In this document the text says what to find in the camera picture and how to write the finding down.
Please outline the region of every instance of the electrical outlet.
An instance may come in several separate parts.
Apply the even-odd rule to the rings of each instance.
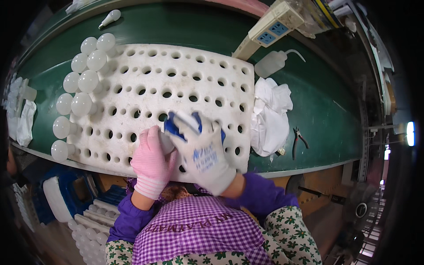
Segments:
[[[286,26],[284,26],[282,23],[277,22],[274,25],[272,25],[272,27],[270,27],[269,30],[272,33],[274,33],[275,35],[281,36],[282,34],[284,34],[289,29]]]
[[[264,33],[262,33],[258,38],[258,41],[263,42],[264,44],[268,45],[270,44],[273,40],[275,40],[275,37],[272,36],[269,32],[265,31]]]

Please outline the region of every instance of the hole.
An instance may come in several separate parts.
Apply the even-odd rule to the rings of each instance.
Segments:
[[[243,84],[243,85],[241,85],[241,86],[240,86],[240,89],[241,89],[241,91],[243,91],[243,92],[246,92],[248,88],[249,88],[249,87],[248,87],[248,85],[246,85],[246,84]]]
[[[200,81],[200,80],[202,79],[202,74],[201,74],[201,73],[199,73],[199,72],[195,72],[195,73],[192,75],[192,77],[193,77],[193,79],[194,79],[194,80],[196,80],[196,81]]]
[[[175,70],[174,68],[170,68],[168,69],[168,71],[166,71],[166,74],[170,77],[175,76],[175,74],[177,74],[177,70]]]
[[[150,57],[156,56],[156,54],[158,54],[158,52],[157,52],[156,50],[151,50],[151,51],[149,51],[149,53],[148,53],[148,55],[149,55]]]
[[[139,109],[133,109],[132,111],[131,111],[131,116],[133,116],[134,117],[134,119],[137,119],[138,117],[140,117],[140,113],[141,113],[141,111],[139,110]]]
[[[141,72],[145,75],[150,74],[151,71],[152,71],[152,68],[150,66],[145,66],[143,67],[143,69],[141,69]]]
[[[106,139],[112,139],[113,132],[111,130],[106,130],[105,131],[105,137],[106,137]]]
[[[225,80],[225,78],[220,77],[220,78],[218,78],[218,84],[220,86],[226,86],[227,85],[227,80]]]
[[[146,87],[145,86],[138,86],[137,89],[135,90],[135,92],[139,95],[143,95],[146,92]]]
[[[197,61],[198,63],[203,63],[203,62],[205,62],[205,57],[203,57],[203,56],[197,56],[197,57],[196,57],[196,61]]]
[[[116,85],[115,88],[113,89],[113,92],[115,94],[119,94],[122,91],[122,86],[121,85]]]
[[[215,104],[216,104],[218,107],[222,107],[222,106],[224,105],[222,102],[223,102],[223,99],[222,99],[222,98],[217,98],[217,99],[215,100]]]
[[[169,91],[169,89],[162,91],[162,97],[169,98],[170,96],[172,96],[172,93]]]
[[[87,134],[87,136],[92,136],[93,135],[93,128],[88,126],[87,130],[85,130],[85,133]]]
[[[103,153],[102,158],[106,162],[110,161],[110,155],[108,153]]]
[[[135,141],[137,141],[137,135],[135,133],[129,133],[128,134],[128,141],[129,142],[135,142]]]
[[[219,62],[219,66],[221,66],[222,68],[227,68],[228,67],[228,63],[226,61],[220,61]]]
[[[179,53],[179,52],[173,52],[171,54],[171,57],[174,58],[174,59],[180,59],[181,53]]]
[[[90,151],[90,149],[85,149],[85,150],[84,150],[84,155],[85,155],[86,157],[90,157],[90,156],[91,156],[91,151]]]
[[[168,115],[166,115],[166,113],[161,113],[158,116],[158,120],[162,122],[166,121],[167,118],[168,118]]]
[[[135,51],[134,50],[129,50],[127,52],[127,56],[133,56],[134,54],[135,54]]]
[[[189,96],[188,99],[190,99],[191,102],[196,102],[197,101],[197,97],[195,95]]]
[[[121,70],[119,70],[121,72],[121,74],[125,74],[126,72],[128,72],[128,66],[124,65],[121,67]]]
[[[115,115],[116,114],[116,107],[115,106],[110,107],[107,112],[109,113],[110,116]]]

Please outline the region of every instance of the hand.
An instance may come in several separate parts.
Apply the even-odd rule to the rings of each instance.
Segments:
[[[220,125],[197,112],[192,116],[200,125],[199,134],[170,113],[170,118],[179,130],[179,134],[171,132],[171,141],[183,156],[185,170],[196,183],[214,196],[219,196],[232,183],[236,170],[225,159]]]
[[[177,155],[177,150],[173,150],[164,156],[159,141],[159,126],[142,131],[140,145],[131,160],[131,166],[137,174],[134,189],[150,199],[157,200],[169,182]]]

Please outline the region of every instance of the wire cutters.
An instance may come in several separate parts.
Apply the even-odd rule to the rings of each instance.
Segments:
[[[296,159],[296,145],[297,145],[298,138],[300,138],[305,143],[306,149],[309,149],[309,144],[300,134],[299,128],[297,128],[297,127],[296,127],[296,129],[293,128],[293,131],[294,131],[293,160],[295,160]]]

